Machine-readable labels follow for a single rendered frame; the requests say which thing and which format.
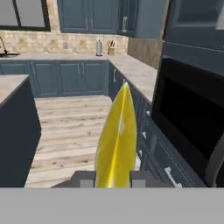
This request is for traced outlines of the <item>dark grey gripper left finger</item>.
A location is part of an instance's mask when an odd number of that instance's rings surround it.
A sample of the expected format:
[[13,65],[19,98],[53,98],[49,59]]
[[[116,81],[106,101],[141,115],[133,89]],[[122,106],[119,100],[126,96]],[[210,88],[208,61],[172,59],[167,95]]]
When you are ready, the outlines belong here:
[[73,176],[63,181],[53,188],[94,188],[95,187],[95,171],[76,171]]

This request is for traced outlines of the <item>wooden knife block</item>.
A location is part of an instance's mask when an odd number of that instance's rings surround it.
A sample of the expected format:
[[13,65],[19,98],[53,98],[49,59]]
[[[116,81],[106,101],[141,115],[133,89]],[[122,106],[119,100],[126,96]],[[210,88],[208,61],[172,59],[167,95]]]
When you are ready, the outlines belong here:
[[115,41],[112,40],[108,45],[108,55],[115,55]]

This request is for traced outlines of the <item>dark-framed window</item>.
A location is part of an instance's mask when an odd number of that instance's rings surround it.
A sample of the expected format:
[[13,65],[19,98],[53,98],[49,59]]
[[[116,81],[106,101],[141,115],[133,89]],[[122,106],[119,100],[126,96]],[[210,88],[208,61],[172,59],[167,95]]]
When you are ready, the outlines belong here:
[[46,0],[0,0],[0,30],[49,32]]

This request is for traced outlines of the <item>dark blue kitchen island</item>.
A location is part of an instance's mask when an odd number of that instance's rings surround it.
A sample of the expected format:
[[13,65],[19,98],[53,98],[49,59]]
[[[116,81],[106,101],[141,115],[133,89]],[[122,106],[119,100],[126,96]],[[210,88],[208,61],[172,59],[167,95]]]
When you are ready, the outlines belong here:
[[29,78],[0,104],[0,187],[24,187],[41,137]]

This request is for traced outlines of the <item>blue base cupboard run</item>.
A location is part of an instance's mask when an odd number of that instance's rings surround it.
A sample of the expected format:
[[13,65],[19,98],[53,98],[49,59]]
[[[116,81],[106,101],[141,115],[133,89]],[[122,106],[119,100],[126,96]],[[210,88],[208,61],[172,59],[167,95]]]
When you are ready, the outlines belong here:
[[0,74],[28,74],[36,98],[107,95],[115,99],[122,84],[129,83],[137,123],[137,155],[142,170],[158,180],[183,187],[204,187],[151,120],[151,101],[117,65],[103,60],[0,60]]

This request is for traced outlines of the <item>black oven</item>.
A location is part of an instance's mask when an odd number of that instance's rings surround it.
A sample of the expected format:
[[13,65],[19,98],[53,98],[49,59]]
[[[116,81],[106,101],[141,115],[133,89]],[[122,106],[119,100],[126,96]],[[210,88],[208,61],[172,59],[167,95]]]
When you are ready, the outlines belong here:
[[207,186],[224,188],[224,76],[163,58],[152,120]]

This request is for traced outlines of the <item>blue wall cupboard run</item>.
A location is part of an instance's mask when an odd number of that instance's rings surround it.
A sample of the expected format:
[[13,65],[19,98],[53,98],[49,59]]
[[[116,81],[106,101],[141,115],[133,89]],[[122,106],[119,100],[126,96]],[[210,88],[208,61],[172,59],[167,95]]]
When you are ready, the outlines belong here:
[[169,0],[57,0],[60,31],[159,39]]

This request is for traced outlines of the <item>dark sink tap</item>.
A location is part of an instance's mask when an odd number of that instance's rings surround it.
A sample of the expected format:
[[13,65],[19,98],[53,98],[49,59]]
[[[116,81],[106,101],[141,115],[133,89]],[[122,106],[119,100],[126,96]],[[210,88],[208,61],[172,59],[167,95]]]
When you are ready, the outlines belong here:
[[0,41],[2,42],[2,47],[3,47],[3,52],[0,52],[0,58],[14,58],[19,55],[19,52],[9,52],[6,49],[6,46],[2,37],[0,37]]

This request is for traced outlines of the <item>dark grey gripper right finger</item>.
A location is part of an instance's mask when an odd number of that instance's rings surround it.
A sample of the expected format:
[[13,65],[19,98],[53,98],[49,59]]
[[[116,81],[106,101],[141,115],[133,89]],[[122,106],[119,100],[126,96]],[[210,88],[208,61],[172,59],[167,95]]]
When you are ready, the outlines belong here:
[[168,188],[172,185],[156,180],[149,171],[130,171],[131,188]]

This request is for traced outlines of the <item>yellow lemon wedge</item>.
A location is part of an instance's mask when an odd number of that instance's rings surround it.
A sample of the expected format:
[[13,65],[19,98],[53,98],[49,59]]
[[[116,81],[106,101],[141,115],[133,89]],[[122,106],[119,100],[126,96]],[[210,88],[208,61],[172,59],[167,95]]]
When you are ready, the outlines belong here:
[[128,82],[122,84],[108,112],[97,145],[95,187],[130,187],[135,170],[137,119]]

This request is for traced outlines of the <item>blue tall cupboard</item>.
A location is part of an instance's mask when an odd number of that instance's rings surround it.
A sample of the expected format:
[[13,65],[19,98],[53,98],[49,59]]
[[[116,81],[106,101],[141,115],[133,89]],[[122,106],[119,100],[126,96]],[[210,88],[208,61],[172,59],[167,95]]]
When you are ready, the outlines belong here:
[[189,52],[196,67],[224,75],[224,0],[170,0],[164,42]]

